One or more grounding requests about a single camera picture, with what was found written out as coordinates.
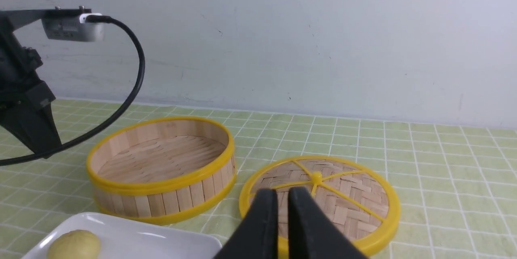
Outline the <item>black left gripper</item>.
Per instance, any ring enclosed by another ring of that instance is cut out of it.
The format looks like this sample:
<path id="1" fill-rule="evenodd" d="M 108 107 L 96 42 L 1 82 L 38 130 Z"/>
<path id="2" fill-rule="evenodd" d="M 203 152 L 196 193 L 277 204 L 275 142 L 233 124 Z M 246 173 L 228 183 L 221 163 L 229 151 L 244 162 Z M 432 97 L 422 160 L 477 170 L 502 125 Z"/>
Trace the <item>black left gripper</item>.
<path id="1" fill-rule="evenodd" d="M 36 49 L 20 44 L 14 32 L 54 11 L 1 12 L 1 127 L 33 152 L 29 159 L 49 158 L 62 141 L 51 103 L 55 96 L 36 73 L 43 65 Z"/>

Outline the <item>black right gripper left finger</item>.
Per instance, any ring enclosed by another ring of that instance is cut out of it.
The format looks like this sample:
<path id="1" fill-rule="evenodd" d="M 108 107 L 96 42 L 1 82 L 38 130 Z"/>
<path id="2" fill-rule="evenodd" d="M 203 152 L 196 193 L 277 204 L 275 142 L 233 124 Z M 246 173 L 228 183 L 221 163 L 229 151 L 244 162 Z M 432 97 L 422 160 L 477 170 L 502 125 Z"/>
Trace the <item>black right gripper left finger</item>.
<path id="1" fill-rule="evenodd" d="M 277 259 L 278 200 L 273 189 L 260 189 L 238 228 L 215 259 Z"/>

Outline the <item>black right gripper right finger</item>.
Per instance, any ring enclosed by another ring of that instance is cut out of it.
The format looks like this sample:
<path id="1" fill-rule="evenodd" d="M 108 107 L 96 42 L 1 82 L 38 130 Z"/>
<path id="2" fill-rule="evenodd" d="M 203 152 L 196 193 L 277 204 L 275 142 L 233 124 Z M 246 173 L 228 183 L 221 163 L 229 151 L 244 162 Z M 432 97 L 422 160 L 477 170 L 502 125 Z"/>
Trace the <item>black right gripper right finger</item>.
<path id="1" fill-rule="evenodd" d="M 366 259 L 316 204 L 304 187 L 288 193 L 290 259 Z"/>

